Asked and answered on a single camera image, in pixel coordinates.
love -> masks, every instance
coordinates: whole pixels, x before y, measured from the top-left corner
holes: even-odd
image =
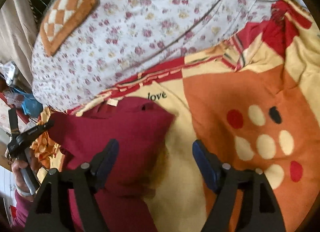
[[[156,99],[159,100],[161,98],[166,98],[167,95],[164,92],[158,93],[158,94],[150,94],[150,92],[148,93],[148,99],[155,101]]]

white bangle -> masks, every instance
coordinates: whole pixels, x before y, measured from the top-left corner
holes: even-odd
[[[32,196],[32,194],[31,194],[30,192],[24,192],[24,191],[22,191],[17,184],[16,184],[16,189],[17,189],[18,193],[19,193],[21,196],[24,196],[24,197]]]

curtain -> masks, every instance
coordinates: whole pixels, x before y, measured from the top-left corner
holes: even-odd
[[[7,0],[0,9],[0,61],[14,61],[31,87],[31,57],[37,30],[29,0]]]

white tag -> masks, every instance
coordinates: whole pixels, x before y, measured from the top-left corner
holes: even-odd
[[[116,100],[116,99],[113,99],[113,98],[109,98],[108,100],[107,100],[107,104],[108,105],[110,105],[110,106],[117,106],[118,105],[118,100]]]

red dot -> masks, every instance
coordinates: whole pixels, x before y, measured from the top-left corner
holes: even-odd
[[[300,163],[292,161],[290,163],[290,177],[294,182],[298,182],[302,178],[303,168]]]
[[[232,109],[227,113],[227,121],[235,129],[243,127],[243,117],[239,110]]]

